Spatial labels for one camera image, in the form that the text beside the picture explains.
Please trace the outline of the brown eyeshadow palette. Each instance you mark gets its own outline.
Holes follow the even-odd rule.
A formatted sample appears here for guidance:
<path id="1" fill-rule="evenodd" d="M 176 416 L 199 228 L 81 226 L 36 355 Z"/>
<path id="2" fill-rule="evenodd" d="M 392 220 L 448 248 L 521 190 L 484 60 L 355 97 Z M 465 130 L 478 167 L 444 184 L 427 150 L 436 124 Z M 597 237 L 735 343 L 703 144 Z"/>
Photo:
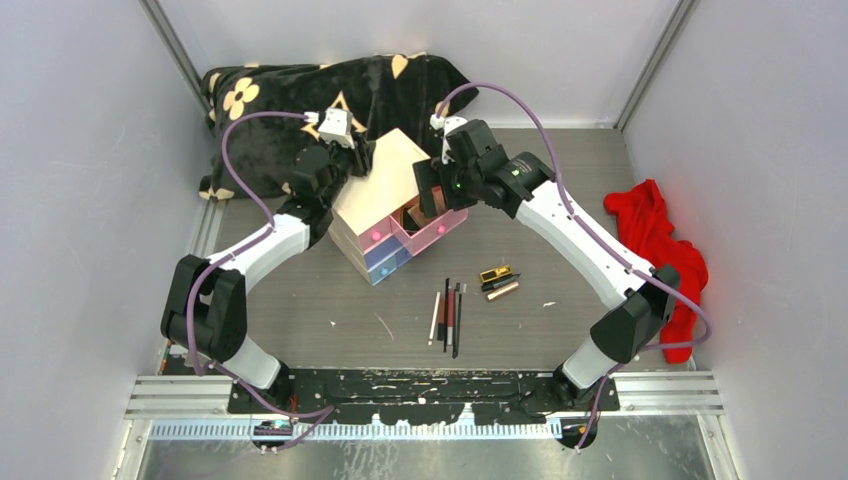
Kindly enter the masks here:
<path id="1" fill-rule="evenodd" d="M 420 198 L 417 197 L 415 201 L 404 210 L 404 216 L 402 217 L 402 219 L 413 219 L 418 225 L 421 226 L 422 229 L 429 225 L 438 216 L 445 214 L 448 211 L 448 208 L 446 207 L 442 189 L 440 187 L 434 187 L 432 189 L 432 194 L 434 205 L 436 208 L 435 215 L 427 216 L 420 202 Z"/>

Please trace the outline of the pastel mini drawer organizer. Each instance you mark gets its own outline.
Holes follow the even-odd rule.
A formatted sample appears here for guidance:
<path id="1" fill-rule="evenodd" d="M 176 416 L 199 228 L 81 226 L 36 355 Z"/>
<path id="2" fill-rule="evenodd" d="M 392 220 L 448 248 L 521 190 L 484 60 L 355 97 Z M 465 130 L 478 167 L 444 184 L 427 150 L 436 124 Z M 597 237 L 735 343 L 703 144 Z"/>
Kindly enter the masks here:
<path id="1" fill-rule="evenodd" d="M 468 218 L 466 210 L 448 210 L 414 235 L 404 230 L 404 210 L 419 197 L 412 165 L 428 158 L 405 133 L 393 129 L 376 140 L 369 175 L 351 178 L 334 202 L 328 234 L 372 286 Z"/>

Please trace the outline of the black round compact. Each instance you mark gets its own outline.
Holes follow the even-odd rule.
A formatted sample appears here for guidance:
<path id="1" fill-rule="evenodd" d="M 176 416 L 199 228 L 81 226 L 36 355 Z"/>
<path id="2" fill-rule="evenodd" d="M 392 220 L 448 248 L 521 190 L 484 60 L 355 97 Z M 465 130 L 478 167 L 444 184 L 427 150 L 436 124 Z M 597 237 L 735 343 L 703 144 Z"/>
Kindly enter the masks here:
<path id="1" fill-rule="evenodd" d="M 415 233 L 421 230 L 421 226 L 418 225 L 413 219 L 404 218 L 402 220 L 402 226 L 409 235 L 414 235 Z"/>

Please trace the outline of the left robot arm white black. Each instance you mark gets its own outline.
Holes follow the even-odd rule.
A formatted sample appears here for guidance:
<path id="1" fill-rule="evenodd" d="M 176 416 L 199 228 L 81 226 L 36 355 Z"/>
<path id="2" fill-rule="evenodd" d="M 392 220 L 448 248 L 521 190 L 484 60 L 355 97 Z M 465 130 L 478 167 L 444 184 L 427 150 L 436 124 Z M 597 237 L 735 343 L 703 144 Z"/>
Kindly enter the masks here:
<path id="1" fill-rule="evenodd" d="M 222 365 L 253 386 L 252 398 L 269 413 L 292 397 L 287 366 L 248 335 L 247 295 L 286 260 L 319 242 L 334 216 L 332 206 L 347 181 L 373 165 L 375 144 L 359 134 L 302 149 L 293 185 L 270 221 L 227 250 L 183 257 L 176 265 L 160 329 L 165 338 Z"/>

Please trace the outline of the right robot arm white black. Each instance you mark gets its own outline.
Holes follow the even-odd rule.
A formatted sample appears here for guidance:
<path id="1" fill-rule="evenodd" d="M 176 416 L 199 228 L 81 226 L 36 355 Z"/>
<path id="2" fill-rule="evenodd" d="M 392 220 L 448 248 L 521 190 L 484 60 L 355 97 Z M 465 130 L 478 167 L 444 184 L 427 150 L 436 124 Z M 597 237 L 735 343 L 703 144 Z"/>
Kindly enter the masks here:
<path id="1" fill-rule="evenodd" d="M 414 164 L 420 206 L 437 212 L 434 189 L 450 210 L 483 202 L 545 239 L 589 283 L 608 312 L 588 338 L 554 371 L 555 396 L 567 410 L 582 409 L 596 383 L 630 362 L 670 320 L 681 283 L 671 266 L 655 268 L 561 193 L 555 172 L 536 155 L 506 153 L 482 120 L 430 119 L 441 138 L 440 155 Z"/>

